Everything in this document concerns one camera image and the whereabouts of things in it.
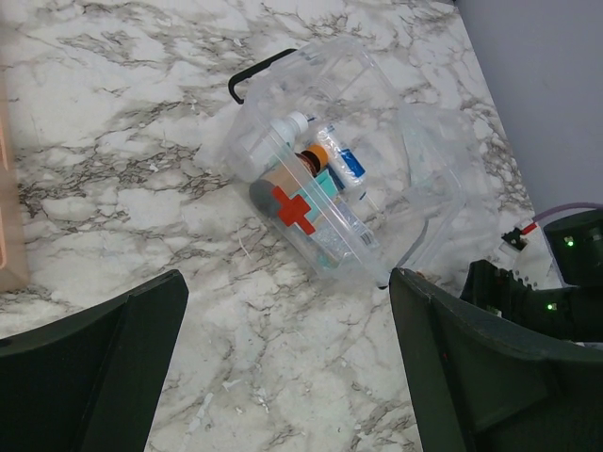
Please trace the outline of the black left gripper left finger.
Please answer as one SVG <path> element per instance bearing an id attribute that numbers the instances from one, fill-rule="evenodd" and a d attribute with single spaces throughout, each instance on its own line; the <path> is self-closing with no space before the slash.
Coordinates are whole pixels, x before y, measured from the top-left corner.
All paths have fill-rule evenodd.
<path id="1" fill-rule="evenodd" d="M 2 450 L 144 450 L 187 298 L 171 270 L 2 339 Z"/>

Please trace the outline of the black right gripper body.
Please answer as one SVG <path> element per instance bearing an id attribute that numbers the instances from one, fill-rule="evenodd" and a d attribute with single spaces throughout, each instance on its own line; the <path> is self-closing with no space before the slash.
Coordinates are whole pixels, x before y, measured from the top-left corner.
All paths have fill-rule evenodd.
<path id="1" fill-rule="evenodd" d="M 533 290 L 510 270 L 486 260 L 470 264 L 460 299 L 550 337 L 574 337 L 575 322 L 566 289 Z"/>

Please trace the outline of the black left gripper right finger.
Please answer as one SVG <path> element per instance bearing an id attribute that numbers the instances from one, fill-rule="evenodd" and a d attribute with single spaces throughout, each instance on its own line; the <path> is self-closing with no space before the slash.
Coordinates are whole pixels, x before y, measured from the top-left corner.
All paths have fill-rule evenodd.
<path id="1" fill-rule="evenodd" d="M 530 331 L 407 269 L 389 294 L 425 451 L 599 451 L 602 352 Z"/>

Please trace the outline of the blue white tube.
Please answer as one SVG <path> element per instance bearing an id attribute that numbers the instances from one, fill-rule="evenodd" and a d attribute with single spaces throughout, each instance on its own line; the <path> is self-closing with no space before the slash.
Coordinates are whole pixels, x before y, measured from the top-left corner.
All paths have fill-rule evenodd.
<path id="1" fill-rule="evenodd" d="M 340 190 L 355 189 L 363 185 L 365 168 L 350 147 L 339 139 L 332 124 L 318 129 L 316 140 L 328 154 L 328 166 Z"/>

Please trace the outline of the brown syrup bottle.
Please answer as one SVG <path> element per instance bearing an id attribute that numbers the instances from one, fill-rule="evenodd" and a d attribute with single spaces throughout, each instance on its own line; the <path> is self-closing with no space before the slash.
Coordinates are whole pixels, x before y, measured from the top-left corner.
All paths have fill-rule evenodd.
<path id="1" fill-rule="evenodd" d="M 311 144 L 301 153 L 295 153 L 295 157 L 314 178 L 324 171 L 328 164 L 328 154 L 318 144 Z M 280 162 L 264 172 L 249 187 L 253 205 L 269 218 L 276 218 L 281 208 L 281 204 L 273 195 L 273 189 L 276 187 L 280 187 L 288 197 L 301 188 L 288 168 Z"/>

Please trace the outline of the clear medicine kit box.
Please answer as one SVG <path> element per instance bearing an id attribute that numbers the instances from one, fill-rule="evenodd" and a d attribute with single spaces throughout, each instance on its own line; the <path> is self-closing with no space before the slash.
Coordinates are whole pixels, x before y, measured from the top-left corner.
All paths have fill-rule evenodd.
<path id="1" fill-rule="evenodd" d="M 397 267 L 456 272 L 494 249 L 469 118 L 402 101 L 358 41 L 284 50 L 228 89 L 239 111 L 223 165 L 319 277 L 385 287 Z"/>

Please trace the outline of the blue white gauze packet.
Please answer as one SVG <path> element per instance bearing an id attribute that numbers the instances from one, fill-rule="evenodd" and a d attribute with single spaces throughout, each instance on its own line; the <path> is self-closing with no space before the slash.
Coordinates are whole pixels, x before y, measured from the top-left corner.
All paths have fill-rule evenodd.
<path id="1" fill-rule="evenodd" d="M 355 236 L 369 250 L 376 250 L 380 243 L 368 223 L 378 214 L 378 208 L 366 191 L 341 190 L 334 201 L 341 217 L 348 223 L 343 242 L 349 246 Z"/>

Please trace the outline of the teal bandage packet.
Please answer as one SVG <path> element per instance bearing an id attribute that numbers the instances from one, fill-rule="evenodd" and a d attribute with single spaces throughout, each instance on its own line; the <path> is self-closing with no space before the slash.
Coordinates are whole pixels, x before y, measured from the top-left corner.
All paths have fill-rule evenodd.
<path id="1" fill-rule="evenodd" d="M 329 207 L 329 202 L 333 201 L 338 195 L 338 187 L 330 172 L 325 169 L 321 172 L 315 182 L 317 187 L 306 187 L 297 190 L 294 195 L 300 195 L 308 204 L 310 210 L 305 214 L 305 218 L 313 223 Z"/>
<path id="2" fill-rule="evenodd" d="M 355 256 L 350 245 L 331 226 L 321 226 L 310 235 L 317 246 L 318 270 L 323 273 L 344 274 L 353 270 Z"/>

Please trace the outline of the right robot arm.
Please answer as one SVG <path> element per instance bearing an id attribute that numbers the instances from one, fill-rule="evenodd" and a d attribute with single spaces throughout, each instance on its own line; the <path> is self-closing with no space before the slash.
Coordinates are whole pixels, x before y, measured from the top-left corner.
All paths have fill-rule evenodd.
<path id="1" fill-rule="evenodd" d="M 504 319 L 561 340 L 602 341 L 602 210 L 557 219 L 544 228 L 568 285 L 535 290 L 485 260 L 470 264 L 461 299 Z"/>

